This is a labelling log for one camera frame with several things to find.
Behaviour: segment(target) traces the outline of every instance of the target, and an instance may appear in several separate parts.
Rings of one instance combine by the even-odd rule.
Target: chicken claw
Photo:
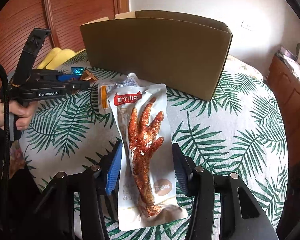
[[[146,105],[138,123],[137,109],[134,107],[128,126],[129,149],[132,153],[133,177],[137,184],[142,201],[146,204],[148,216],[153,216],[161,211],[161,207],[154,204],[151,191],[149,169],[150,159],[154,152],[163,143],[163,137],[155,139],[159,133],[163,120],[163,111],[160,111],[150,125],[151,108],[156,98],[152,98]]]

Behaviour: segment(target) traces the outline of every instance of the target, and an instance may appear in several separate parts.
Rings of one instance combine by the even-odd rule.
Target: white wall
[[[300,21],[285,0],[130,0],[130,10],[168,10],[213,18],[233,33],[230,54],[264,76],[280,45],[296,52]],[[253,28],[241,27],[247,21]]]

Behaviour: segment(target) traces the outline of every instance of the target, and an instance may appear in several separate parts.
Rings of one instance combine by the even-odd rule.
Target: bolt
[[[98,170],[100,170],[100,165],[94,164],[94,165],[92,165],[90,168],[91,168],[93,171],[98,171]]]
[[[65,173],[63,171],[60,171],[56,174],[58,179],[62,179],[65,176]]]
[[[237,179],[237,178],[239,178],[239,175],[235,172],[231,172],[230,177],[233,178],[233,179]]]
[[[202,168],[201,166],[195,166],[195,167],[194,167],[194,170],[195,170],[196,172],[203,172],[203,168]]]

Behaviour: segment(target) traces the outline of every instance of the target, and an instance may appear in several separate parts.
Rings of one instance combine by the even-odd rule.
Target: vacuum-sealed plastic package
[[[130,73],[125,80],[117,82],[103,82],[98,87],[98,104],[100,114],[111,113],[111,107],[109,104],[109,94],[120,87],[139,87],[140,81],[135,73]]]
[[[166,86],[121,87],[109,95],[123,142],[118,194],[119,229],[186,218],[178,206]]]

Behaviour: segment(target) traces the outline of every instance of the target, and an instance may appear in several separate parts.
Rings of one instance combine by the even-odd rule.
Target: wooden furniture
[[[281,111],[287,137],[289,167],[300,166],[300,82],[277,55],[270,65],[267,82]]]
[[[0,11],[0,64],[7,73],[16,68],[26,39],[35,27],[51,29],[36,67],[51,48],[84,49],[79,25],[127,11],[128,0],[9,0]]]

